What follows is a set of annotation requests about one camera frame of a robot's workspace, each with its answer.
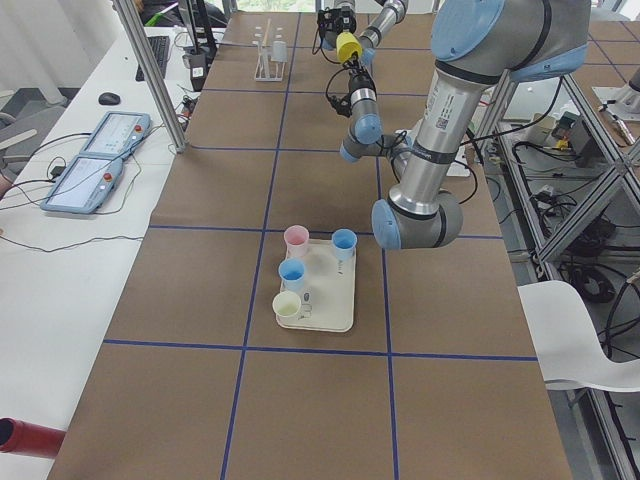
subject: light blue cup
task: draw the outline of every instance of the light blue cup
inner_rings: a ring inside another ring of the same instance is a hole
[[[358,237],[348,228],[341,228],[333,232],[331,243],[333,243],[333,253],[338,260],[349,260],[356,251]]]
[[[297,258],[288,258],[280,263],[278,274],[287,290],[297,292],[304,285],[304,263]]]

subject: keyboard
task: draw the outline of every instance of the keyboard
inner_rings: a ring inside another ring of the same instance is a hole
[[[171,46],[169,37],[160,35],[147,38],[149,39],[149,43],[151,44],[153,55],[156,57],[156,61],[158,62],[158,67],[160,67],[162,78],[164,78],[165,74],[167,73],[167,60],[169,59],[169,47]],[[140,67],[140,65],[138,65],[138,71],[136,72],[136,82],[142,82],[143,80],[144,73],[142,73],[142,68]]]

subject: computer mouse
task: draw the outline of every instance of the computer mouse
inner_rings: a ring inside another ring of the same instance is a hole
[[[104,92],[98,97],[100,105],[118,105],[120,103],[120,95],[112,92]]]

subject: red cylinder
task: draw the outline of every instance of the red cylinder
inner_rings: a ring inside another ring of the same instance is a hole
[[[32,423],[0,419],[0,452],[55,458],[66,432]]]

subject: pink cup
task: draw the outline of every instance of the pink cup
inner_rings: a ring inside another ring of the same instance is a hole
[[[291,257],[304,257],[309,250],[309,230],[302,225],[292,225],[284,231],[284,243]]]

